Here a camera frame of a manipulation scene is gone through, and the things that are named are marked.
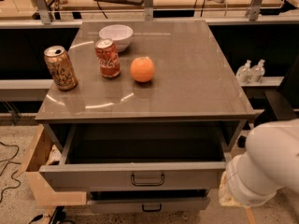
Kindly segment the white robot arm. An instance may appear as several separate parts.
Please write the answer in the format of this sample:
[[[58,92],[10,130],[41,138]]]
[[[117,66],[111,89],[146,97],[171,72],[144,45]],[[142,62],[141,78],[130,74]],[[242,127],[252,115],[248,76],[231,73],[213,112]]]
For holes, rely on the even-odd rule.
[[[299,119],[267,122],[249,132],[246,151],[222,174],[219,203],[261,206],[284,187],[299,192]]]

